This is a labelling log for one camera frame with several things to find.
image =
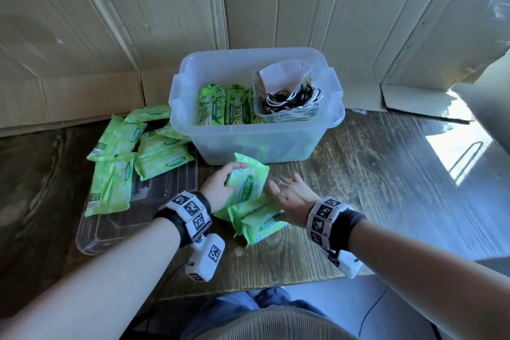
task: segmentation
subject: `hand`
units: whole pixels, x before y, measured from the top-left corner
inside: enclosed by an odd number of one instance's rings
[[[216,213],[225,206],[227,200],[236,191],[236,186],[225,187],[226,179],[233,169],[248,168],[246,163],[226,163],[222,169],[209,176],[200,188],[202,195],[211,205],[211,213]]]
[[[301,176],[292,174],[276,184],[268,180],[264,192],[272,196],[284,210],[276,219],[302,228],[307,226],[308,214],[320,197],[308,187]]]

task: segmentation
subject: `person's left arm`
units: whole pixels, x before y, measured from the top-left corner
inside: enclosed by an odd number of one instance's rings
[[[225,187],[228,163],[200,188],[211,212],[235,188]],[[63,278],[9,320],[0,339],[118,339],[154,289],[181,243],[175,224],[156,218],[137,234]]]

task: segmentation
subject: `black wrist strap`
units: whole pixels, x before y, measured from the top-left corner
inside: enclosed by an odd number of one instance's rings
[[[341,212],[331,227],[331,236],[329,237],[329,246],[332,250],[349,251],[349,238],[352,229],[367,217],[360,212],[347,209]]]
[[[207,213],[211,215],[211,203],[207,200],[207,198],[200,191],[193,191],[191,194],[195,195],[199,201],[206,207]]]
[[[181,243],[179,244],[180,248],[191,243],[191,238],[188,234],[188,231],[186,230],[186,225],[184,221],[181,219],[179,215],[177,215],[177,213],[174,210],[165,207],[162,210],[159,210],[156,213],[156,215],[154,215],[153,219],[156,218],[166,218],[175,225],[177,231],[179,232],[179,235],[181,236]]]

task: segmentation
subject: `green wipes package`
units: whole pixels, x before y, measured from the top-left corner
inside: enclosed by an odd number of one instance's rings
[[[140,145],[138,146],[138,157],[145,157],[155,154],[169,147],[184,144],[184,140],[178,138],[169,138],[158,134],[157,130],[144,133],[140,137]]]
[[[143,123],[152,120],[170,118],[170,105],[146,106],[143,109],[135,109],[125,118],[127,123]]]
[[[253,96],[253,86],[246,91],[246,102],[248,111],[248,124],[264,124],[262,118],[255,112],[255,98]]]
[[[135,159],[135,169],[144,181],[193,161],[186,145],[166,146],[161,151]]]
[[[168,120],[168,124],[166,124],[163,128],[161,129],[158,129],[156,131],[157,134],[161,135],[161,136],[166,136],[168,138],[176,138],[178,140],[183,140],[184,142],[186,143],[189,143],[191,141],[191,139],[189,138],[189,136],[186,136],[186,135],[183,135],[183,134],[180,134],[179,132],[177,132],[171,125],[170,125],[170,120]]]
[[[225,91],[210,83],[200,92],[198,125],[225,125]]]
[[[131,200],[136,153],[96,158],[85,216],[126,211]]]
[[[241,221],[242,234],[246,238],[248,245],[254,245],[288,225],[287,222],[280,222],[274,219],[282,210],[277,202],[269,197],[260,197],[255,201],[249,200],[232,207],[244,208],[245,210],[242,210],[240,214],[245,214],[246,209],[251,209],[251,212]]]
[[[122,117],[112,116],[98,143],[87,156],[87,160],[96,161],[100,156],[115,156],[131,152],[142,135],[147,124],[126,123]]]
[[[248,124],[246,90],[240,85],[232,85],[226,90],[225,125]]]
[[[228,207],[250,199],[256,199],[262,195],[262,190],[269,173],[267,165],[237,152],[234,155],[237,162],[248,164],[248,168],[234,169],[226,179],[226,185],[234,185],[236,191],[227,201],[225,207],[213,214],[215,217],[225,221],[231,220],[227,212]]]

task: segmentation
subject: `bundle of strings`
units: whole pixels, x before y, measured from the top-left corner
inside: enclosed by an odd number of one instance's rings
[[[267,113],[275,114],[282,111],[294,111],[296,109],[312,108],[319,104],[323,94],[317,87],[312,86],[308,76],[294,92],[279,91],[267,93],[263,99]]]

